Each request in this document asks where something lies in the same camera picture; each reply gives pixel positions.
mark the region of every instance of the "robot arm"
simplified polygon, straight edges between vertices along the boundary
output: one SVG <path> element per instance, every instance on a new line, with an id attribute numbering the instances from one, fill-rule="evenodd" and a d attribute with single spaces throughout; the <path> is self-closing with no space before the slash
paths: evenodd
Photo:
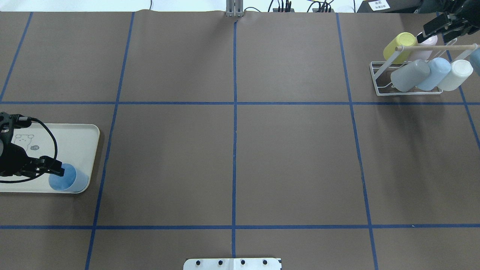
<path id="1" fill-rule="evenodd" d="M 32 122 L 42 125 L 50 134 L 55 146 L 55 155 L 53 158 L 42 156 L 40 158 L 31 158 L 27 156 L 25 150 L 12 143 L 13 130 L 16 128 L 27 128 Z M 0 183 L 21 183 L 31 181 L 45 173 L 51 173 L 63 176 L 64 169 L 62 162 L 57 160 L 57 141 L 51 131 L 43 122 L 36 118 L 25 117 L 20 114 L 9 115 L 5 112 L 0 113 L 0 176 L 25 176 L 27 179 L 17 181 L 0 181 Z"/>
<path id="2" fill-rule="evenodd" d="M 437 34 L 443 34 L 447 43 L 480 29 L 480 0 L 425 0 L 417 12 L 444 12 L 423 26 L 419 43 Z"/>

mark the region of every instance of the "yellow cup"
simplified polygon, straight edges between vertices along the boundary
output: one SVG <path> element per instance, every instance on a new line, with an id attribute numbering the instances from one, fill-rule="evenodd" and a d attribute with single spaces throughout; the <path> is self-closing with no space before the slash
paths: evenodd
<path id="1" fill-rule="evenodd" d="M 395 52 L 395 47 L 397 46 L 416 46 L 417 38 L 408 32 L 403 32 L 398 34 L 390 43 L 388 43 L 387 47 L 384 49 L 384 58 L 388 60 L 390 56 Z M 394 64 L 401 64 L 407 60 L 408 56 L 410 55 L 409 51 L 404 51 L 400 53 L 400 55 L 393 61 Z"/>

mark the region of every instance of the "white label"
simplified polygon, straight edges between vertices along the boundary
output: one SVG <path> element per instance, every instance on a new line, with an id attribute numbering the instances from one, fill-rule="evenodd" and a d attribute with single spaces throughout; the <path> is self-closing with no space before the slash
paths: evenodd
<path id="1" fill-rule="evenodd" d="M 372 8 L 373 11 L 375 10 L 386 10 L 389 9 L 390 6 L 388 5 L 386 0 L 377 0 L 377 1 L 372 1 L 368 2 L 370 7 Z"/>

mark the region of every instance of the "bear drawing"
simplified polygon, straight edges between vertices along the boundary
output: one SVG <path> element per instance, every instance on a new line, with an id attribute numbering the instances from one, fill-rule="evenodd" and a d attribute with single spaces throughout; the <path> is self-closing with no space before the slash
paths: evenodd
<path id="1" fill-rule="evenodd" d="M 33 137 L 33 135 L 15 135 L 15 141 L 13 143 L 27 151 L 28 146 L 32 143 Z"/>

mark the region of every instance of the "white cup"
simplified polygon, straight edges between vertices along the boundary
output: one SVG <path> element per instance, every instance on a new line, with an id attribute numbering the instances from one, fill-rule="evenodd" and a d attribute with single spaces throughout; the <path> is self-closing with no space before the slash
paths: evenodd
<path id="1" fill-rule="evenodd" d="M 437 36 L 432 36 L 428 38 L 427 40 L 423 41 L 422 43 L 419 43 L 418 46 L 435 46 L 437 44 L 438 37 Z M 413 51 L 410 56 L 408 57 L 407 61 L 415 61 L 417 59 L 420 60 L 428 60 L 430 55 L 432 54 L 431 50 L 417 50 Z"/>
<path id="2" fill-rule="evenodd" d="M 452 63 L 452 70 L 438 84 L 442 91 L 453 91 L 457 89 L 471 74 L 473 68 L 467 60 L 457 60 Z"/>
<path id="3" fill-rule="evenodd" d="M 407 92 L 430 75 L 430 67 L 423 60 L 415 60 L 390 75 L 392 84 L 400 92 Z"/>

